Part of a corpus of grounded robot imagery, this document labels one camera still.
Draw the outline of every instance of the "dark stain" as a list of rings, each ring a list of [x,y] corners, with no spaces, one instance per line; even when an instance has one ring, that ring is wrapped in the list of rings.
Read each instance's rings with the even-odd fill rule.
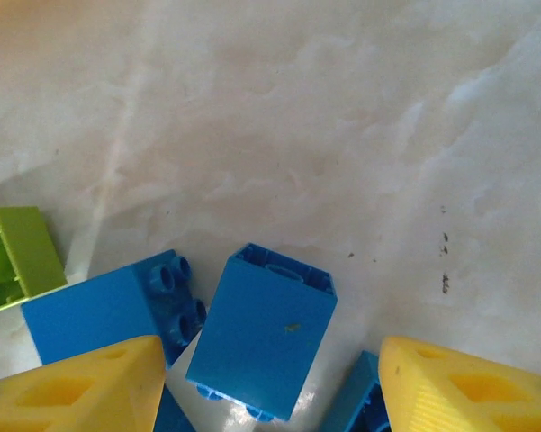
[[[442,293],[448,294],[450,288],[450,278],[446,273],[442,274]]]
[[[286,333],[294,333],[294,331],[300,330],[300,327],[302,327],[302,324],[300,322],[296,322],[294,324],[290,324],[289,326],[285,326],[284,331]]]

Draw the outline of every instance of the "toy block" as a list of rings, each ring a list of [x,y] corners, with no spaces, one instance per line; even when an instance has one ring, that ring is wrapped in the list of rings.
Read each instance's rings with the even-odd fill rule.
[[[66,284],[37,207],[0,207],[0,311]]]
[[[169,367],[206,318],[204,304],[188,289],[191,275],[186,259],[168,250],[24,303],[41,361],[157,335]]]
[[[336,303],[330,274],[246,245],[226,264],[186,379],[259,421],[288,420]]]
[[[358,357],[320,432],[390,432],[376,355],[363,351]]]
[[[0,380],[0,432],[150,432],[166,371],[137,337]]]
[[[387,337],[380,383],[394,432],[541,432],[541,376]]]
[[[160,398],[154,432],[196,432],[166,386]]]

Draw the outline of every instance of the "marble surface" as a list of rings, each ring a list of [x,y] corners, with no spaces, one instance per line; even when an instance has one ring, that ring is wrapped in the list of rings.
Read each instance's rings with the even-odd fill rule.
[[[247,241],[334,275],[293,420],[186,392],[188,351],[199,431],[313,430],[389,334],[541,373],[541,0],[0,0],[21,204],[72,280],[175,248],[208,302]],[[38,364],[0,313],[0,378]]]

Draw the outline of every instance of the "block hole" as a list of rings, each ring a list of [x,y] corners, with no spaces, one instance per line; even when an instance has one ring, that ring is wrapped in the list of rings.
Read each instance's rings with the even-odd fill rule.
[[[276,273],[277,275],[281,275],[281,276],[287,277],[289,279],[293,279],[294,281],[297,281],[297,282],[304,282],[304,279],[302,278],[302,276],[300,276],[299,274],[297,274],[293,270],[289,270],[289,269],[284,268],[284,267],[282,267],[280,265],[266,264],[265,268],[267,268],[271,272]]]
[[[190,263],[183,256],[176,256],[172,259],[170,268],[177,284],[185,284],[192,278]]]
[[[108,360],[115,360],[117,358],[120,358],[126,354],[125,349],[115,349],[114,351],[111,351],[108,354],[103,355],[103,358],[106,358]]]
[[[419,348],[416,350],[418,354],[423,356],[424,358],[444,358],[446,357],[445,354],[439,353],[438,351],[435,351],[433,349],[429,348]]]
[[[530,401],[525,391],[499,376],[486,373],[452,375],[450,381],[472,402]]]
[[[206,321],[206,305],[201,300],[195,300],[194,309],[198,322],[203,324]]]
[[[499,416],[492,420],[504,432],[541,432],[541,416]]]
[[[183,314],[176,315],[170,321],[168,335],[173,344],[179,347],[188,345],[192,340],[192,326],[190,320]]]
[[[0,421],[0,432],[43,432],[49,426],[48,422]]]
[[[86,378],[55,378],[30,388],[17,403],[22,407],[72,405],[93,383],[93,380]]]
[[[174,291],[174,276],[166,265],[156,265],[150,270],[150,289],[154,294],[170,294]]]

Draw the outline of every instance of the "white marble floor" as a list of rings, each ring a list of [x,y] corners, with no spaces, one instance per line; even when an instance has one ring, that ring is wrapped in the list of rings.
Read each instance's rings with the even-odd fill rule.
[[[187,352],[199,432],[313,430],[388,334],[541,373],[541,0],[0,0],[20,204],[76,279],[175,248],[209,301],[247,241],[334,275],[293,420],[185,394]],[[38,364],[0,313],[0,378]]]

